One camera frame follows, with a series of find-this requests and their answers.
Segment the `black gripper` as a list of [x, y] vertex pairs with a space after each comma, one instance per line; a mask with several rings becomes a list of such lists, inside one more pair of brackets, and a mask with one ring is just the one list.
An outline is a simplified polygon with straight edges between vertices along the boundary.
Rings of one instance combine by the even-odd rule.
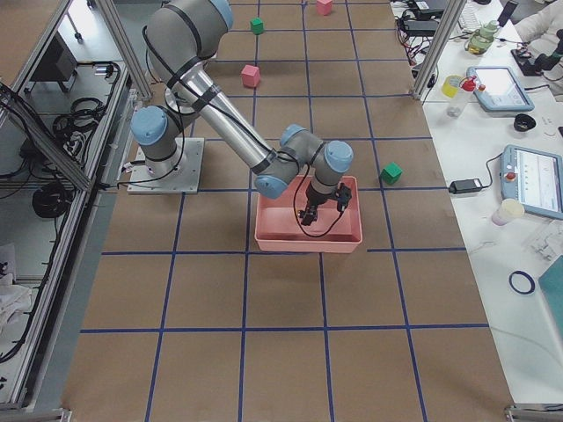
[[315, 222], [318, 219], [317, 208], [325, 204], [331, 194], [319, 192], [312, 183], [307, 185], [305, 194], [307, 198], [306, 208], [298, 212], [298, 217], [301, 225], [309, 226], [311, 221]]

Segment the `green cube near arm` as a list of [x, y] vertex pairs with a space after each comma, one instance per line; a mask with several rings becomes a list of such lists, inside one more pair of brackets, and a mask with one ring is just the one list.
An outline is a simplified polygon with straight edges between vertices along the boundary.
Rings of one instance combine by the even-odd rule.
[[260, 17], [250, 20], [250, 29], [254, 35], [260, 35], [265, 31], [264, 21]]

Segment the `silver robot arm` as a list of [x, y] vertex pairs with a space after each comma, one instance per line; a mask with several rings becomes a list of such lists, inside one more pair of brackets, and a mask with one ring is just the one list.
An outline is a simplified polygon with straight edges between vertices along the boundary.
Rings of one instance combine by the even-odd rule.
[[179, 166], [177, 137], [195, 119], [203, 118], [248, 165], [260, 194], [277, 199], [304, 166], [314, 174], [307, 185], [303, 226], [318, 219], [328, 200], [343, 213], [352, 198], [341, 181], [354, 153], [342, 141], [325, 142], [304, 127], [291, 125], [271, 148], [230, 102], [204, 69], [231, 29], [233, 16], [226, 1], [171, 1], [158, 9], [143, 28], [153, 69], [166, 86], [166, 104], [140, 108], [131, 131], [157, 177]]

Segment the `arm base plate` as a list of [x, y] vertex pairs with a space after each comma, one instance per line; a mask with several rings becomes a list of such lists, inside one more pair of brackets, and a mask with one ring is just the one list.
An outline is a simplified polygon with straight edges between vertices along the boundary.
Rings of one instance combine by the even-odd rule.
[[147, 159], [137, 148], [136, 160], [143, 164], [131, 172], [127, 191], [130, 194], [197, 194], [205, 140], [203, 138], [175, 139], [176, 152], [162, 162]]

